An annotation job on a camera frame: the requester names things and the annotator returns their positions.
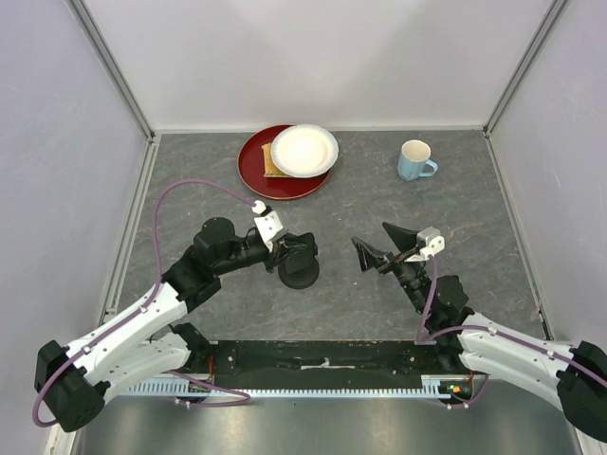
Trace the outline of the black phone stand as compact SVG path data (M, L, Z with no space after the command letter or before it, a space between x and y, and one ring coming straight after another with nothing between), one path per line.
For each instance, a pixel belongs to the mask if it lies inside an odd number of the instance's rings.
M290 258L278 267L281 282L288 288L303 290L312 286L320 276L320 264L311 258Z

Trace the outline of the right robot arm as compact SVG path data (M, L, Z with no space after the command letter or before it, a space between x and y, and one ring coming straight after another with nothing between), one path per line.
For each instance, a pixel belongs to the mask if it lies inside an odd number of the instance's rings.
M421 317L416 340L434 344L441 371L465 367L503 380L553 405L587 436L606 440L605 351L587 341L572 345L526 336L472 310L458 276L437 271L435 258L446 245L438 229L382 226L397 251L355 237L359 266L395 276Z

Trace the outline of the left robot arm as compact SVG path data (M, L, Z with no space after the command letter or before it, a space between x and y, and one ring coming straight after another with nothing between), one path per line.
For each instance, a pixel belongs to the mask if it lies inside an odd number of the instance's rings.
M211 218L139 300L82 337L65 345L50 340L39 349L34 424L73 432L141 381L180 368L200 372L208 362L208 342L179 319L216 294L227 273L262 264L290 286L301 270L297 262L316 266L316 253L311 233L289 233L273 211L256 216L244 236L229 219Z

